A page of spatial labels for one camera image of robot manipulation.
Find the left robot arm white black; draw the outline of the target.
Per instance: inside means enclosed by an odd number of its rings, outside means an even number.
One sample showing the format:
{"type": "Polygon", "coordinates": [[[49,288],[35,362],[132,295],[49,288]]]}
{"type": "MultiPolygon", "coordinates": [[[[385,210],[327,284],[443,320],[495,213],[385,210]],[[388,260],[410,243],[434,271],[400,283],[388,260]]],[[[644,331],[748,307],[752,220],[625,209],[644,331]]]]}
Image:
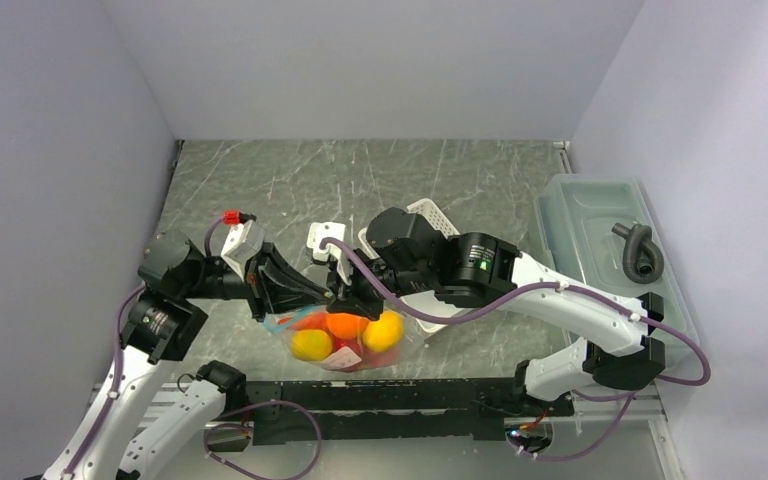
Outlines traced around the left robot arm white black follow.
{"type": "Polygon", "coordinates": [[[291,267],[253,222],[218,255],[159,233],[139,266],[141,284],[114,320],[113,360],[78,429],[46,469],[48,479],[152,479],[195,434],[245,431],[245,415],[284,406],[278,388],[249,385],[218,360],[202,365],[151,425],[143,418],[207,321],[205,300],[242,300],[256,319],[325,304],[331,293],[291,267]]]}

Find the clear zip top bag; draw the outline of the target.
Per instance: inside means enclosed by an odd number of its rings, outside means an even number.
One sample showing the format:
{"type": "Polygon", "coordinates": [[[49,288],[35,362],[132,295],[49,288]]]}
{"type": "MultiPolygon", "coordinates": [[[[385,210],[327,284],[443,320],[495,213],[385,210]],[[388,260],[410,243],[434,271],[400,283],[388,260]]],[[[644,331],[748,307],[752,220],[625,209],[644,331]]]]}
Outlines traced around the clear zip top bag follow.
{"type": "Polygon", "coordinates": [[[293,358],[331,372],[392,367],[425,344],[425,334],[412,317],[389,309],[370,320],[311,306],[269,315],[262,326],[293,358]]]}

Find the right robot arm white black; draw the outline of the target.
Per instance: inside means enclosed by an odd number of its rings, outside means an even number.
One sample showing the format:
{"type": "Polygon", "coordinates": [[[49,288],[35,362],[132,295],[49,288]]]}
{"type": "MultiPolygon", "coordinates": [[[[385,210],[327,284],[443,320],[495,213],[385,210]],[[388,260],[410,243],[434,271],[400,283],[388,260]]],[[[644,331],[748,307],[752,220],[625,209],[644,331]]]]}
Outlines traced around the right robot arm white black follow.
{"type": "Polygon", "coordinates": [[[613,295],[541,264],[515,245],[481,232],[459,232],[423,199],[377,215],[354,250],[345,228],[314,223],[313,260],[329,267],[327,308],[379,320],[386,302],[424,324],[454,326],[494,311],[524,314],[576,335],[562,350],[522,362],[511,401],[534,415],[548,402],[598,384],[645,388],[666,367],[664,344],[647,323],[658,297],[613,295]]]}

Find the orange fruit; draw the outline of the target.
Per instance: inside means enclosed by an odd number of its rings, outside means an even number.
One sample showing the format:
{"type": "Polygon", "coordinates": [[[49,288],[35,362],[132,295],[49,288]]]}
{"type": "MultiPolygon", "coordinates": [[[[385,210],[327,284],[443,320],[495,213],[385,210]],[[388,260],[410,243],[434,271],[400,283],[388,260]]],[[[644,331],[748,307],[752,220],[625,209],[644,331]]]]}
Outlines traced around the orange fruit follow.
{"type": "Polygon", "coordinates": [[[368,324],[367,318],[347,313],[328,313],[325,320],[330,334],[342,340],[358,338],[364,333],[368,324]]]}

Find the yellow mango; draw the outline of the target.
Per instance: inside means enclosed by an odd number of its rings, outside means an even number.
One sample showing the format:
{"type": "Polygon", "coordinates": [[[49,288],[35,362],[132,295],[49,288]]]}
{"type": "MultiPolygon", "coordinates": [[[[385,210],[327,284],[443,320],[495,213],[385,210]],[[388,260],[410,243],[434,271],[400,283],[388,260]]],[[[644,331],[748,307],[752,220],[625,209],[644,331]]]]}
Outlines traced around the yellow mango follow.
{"type": "Polygon", "coordinates": [[[402,316],[394,311],[384,311],[376,321],[367,325],[361,339],[367,349],[383,353],[396,346],[403,334],[402,316]]]}

